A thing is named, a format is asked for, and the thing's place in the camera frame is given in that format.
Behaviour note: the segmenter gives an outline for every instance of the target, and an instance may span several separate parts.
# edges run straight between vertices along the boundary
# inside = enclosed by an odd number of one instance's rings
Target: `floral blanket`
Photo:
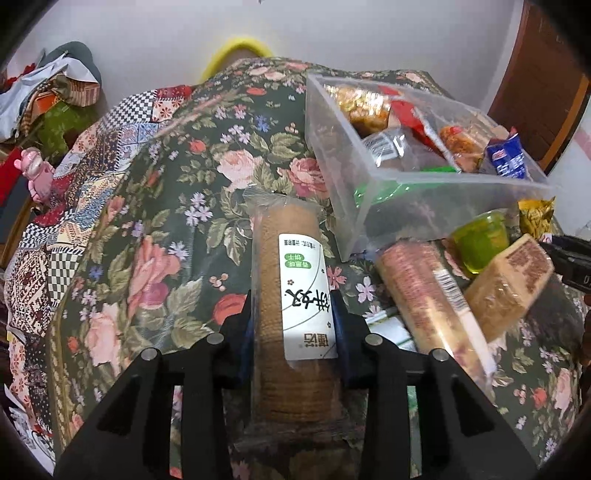
[[[182,85],[133,95],[85,130],[56,168],[48,211],[27,226],[7,270],[14,379],[9,390],[19,403],[17,410],[27,413],[29,428],[50,462],[54,455],[45,360],[48,325],[106,201],[135,155],[190,94],[191,88]]]
[[[198,86],[134,157],[48,327],[56,451],[141,350],[188,348],[241,311],[251,286],[252,226],[242,196],[250,183],[320,204],[331,288],[341,290],[354,313],[395,310],[370,261],[341,263],[335,256],[335,217],[303,135],[312,71],[446,94],[424,72],[341,72],[288,59],[244,60]],[[465,288],[469,279],[439,248]],[[552,454],[579,409],[572,352],[582,319],[580,300],[554,279],[528,317],[491,345],[499,365],[495,403],[539,461]],[[170,473],[178,478],[181,402],[177,390]],[[355,478],[361,444],[354,438],[245,448],[248,402],[228,393],[225,411],[235,478]],[[411,417],[416,432],[416,406]],[[418,460],[413,469],[419,473]]]

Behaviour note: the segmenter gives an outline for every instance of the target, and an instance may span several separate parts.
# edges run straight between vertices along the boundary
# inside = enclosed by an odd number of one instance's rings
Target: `jelly cup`
[[[491,210],[475,217],[452,233],[464,266],[480,273],[496,254],[509,247],[505,210]]]

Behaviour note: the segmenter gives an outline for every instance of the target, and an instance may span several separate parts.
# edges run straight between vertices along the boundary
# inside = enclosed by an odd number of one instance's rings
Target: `wooden door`
[[[542,11],[526,1],[489,115],[507,129],[516,127],[525,150],[548,170],[574,133],[588,86],[569,45]]]

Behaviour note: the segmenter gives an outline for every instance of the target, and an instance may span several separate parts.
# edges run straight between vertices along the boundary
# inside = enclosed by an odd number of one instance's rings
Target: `green fabric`
[[[197,87],[192,101],[135,157],[54,318],[48,376],[56,450],[142,349],[188,348],[240,311],[251,286],[251,221],[242,197],[250,182],[325,208],[327,275],[350,311],[371,315],[392,307],[370,261],[360,257],[343,264],[335,258],[335,217],[304,142],[310,71],[444,94],[423,72],[341,72],[286,59],[245,60]],[[469,281],[440,248],[465,288]],[[553,281],[543,303],[494,348],[496,405],[538,461],[553,451],[580,405],[571,353],[582,317],[578,300],[567,295],[571,292]],[[416,445],[416,403],[411,405]],[[353,403],[351,412],[362,407],[363,402]],[[173,408],[171,473],[177,476],[178,401]],[[355,478],[358,435],[305,445],[271,442],[269,448],[239,451],[236,442],[248,425],[248,394],[226,393],[225,409],[235,478]]]
[[[70,149],[64,140],[64,134],[75,131],[74,137],[77,137],[96,120],[94,105],[81,107],[63,101],[56,103],[37,119],[41,123],[39,129],[34,127],[34,135],[41,142],[43,157],[54,165],[58,164]]]

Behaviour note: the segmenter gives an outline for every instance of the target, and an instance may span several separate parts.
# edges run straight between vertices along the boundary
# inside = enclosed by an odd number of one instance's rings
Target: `yellow snack bag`
[[[551,233],[555,199],[556,197],[550,200],[520,200],[517,205],[521,233],[528,233],[536,240],[540,240],[544,233]]]

